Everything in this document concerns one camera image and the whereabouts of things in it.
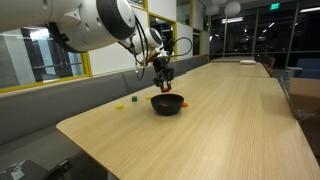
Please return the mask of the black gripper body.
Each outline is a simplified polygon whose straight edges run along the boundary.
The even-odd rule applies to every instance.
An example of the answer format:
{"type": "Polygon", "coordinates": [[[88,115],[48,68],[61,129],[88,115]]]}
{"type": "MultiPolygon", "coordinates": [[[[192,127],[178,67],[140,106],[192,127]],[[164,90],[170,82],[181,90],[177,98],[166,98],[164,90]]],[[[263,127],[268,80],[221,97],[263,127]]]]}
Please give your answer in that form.
{"type": "Polygon", "coordinates": [[[164,81],[169,82],[174,78],[174,69],[168,66],[169,60],[166,57],[155,58],[153,61],[156,77],[154,82],[162,84],[164,81]]]}

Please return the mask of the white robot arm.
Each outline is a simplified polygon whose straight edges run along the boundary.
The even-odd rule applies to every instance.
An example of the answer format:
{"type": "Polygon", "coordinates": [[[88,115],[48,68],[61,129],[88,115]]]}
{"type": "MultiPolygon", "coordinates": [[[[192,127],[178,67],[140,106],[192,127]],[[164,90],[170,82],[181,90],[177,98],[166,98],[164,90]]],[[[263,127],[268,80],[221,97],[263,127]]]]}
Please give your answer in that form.
{"type": "Polygon", "coordinates": [[[0,0],[0,31],[44,25],[54,41],[72,53],[118,43],[132,55],[143,54],[141,66],[152,64],[153,82],[171,90],[173,69],[160,33],[143,28],[127,0],[0,0]]]}

